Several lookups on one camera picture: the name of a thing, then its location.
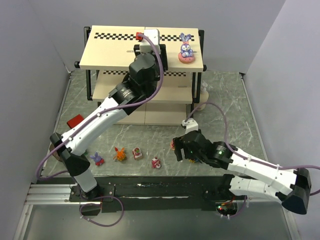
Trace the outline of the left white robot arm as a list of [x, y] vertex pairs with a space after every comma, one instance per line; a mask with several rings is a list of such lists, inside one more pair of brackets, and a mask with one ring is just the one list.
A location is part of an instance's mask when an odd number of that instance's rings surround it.
[[168, 69], [166, 47], [163, 44], [149, 51], [140, 50], [121, 83], [107, 98], [76, 127], [63, 134], [50, 137], [54, 150], [67, 172], [74, 178], [86, 199], [94, 199], [101, 189], [90, 170], [84, 152], [110, 126], [132, 114], [159, 91]]

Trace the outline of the purple bunny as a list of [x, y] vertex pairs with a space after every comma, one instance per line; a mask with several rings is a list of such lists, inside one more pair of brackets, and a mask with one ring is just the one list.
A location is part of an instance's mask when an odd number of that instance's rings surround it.
[[178, 59], [181, 63], [191, 64], [195, 61], [194, 51], [190, 46], [190, 40], [192, 39], [191, 34], [180, 34], [180, 40], [182, 41], [182, 45], [180, 46], [180, 52], [178, 54]]
[[90, 155], [90, 158], [94, 161], [96, 166], [101, 166], [105, 162], [98, 152], [95, 152], [94, 155]]

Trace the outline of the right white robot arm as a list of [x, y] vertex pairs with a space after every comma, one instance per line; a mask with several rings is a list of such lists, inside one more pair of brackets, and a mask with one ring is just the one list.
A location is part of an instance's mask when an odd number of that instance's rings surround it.
[[261, 159], [253, 159], [242, 149], [224, 141], [211, 142], [200, 130], [172, 140], [176, 159], [199, 160], [213, 168], [237, 172], [229, 191], [235, 196], [265, 198], [296, 214], [305, 215], [311, 195], [310, 173], [305, 167], [285, 169]]

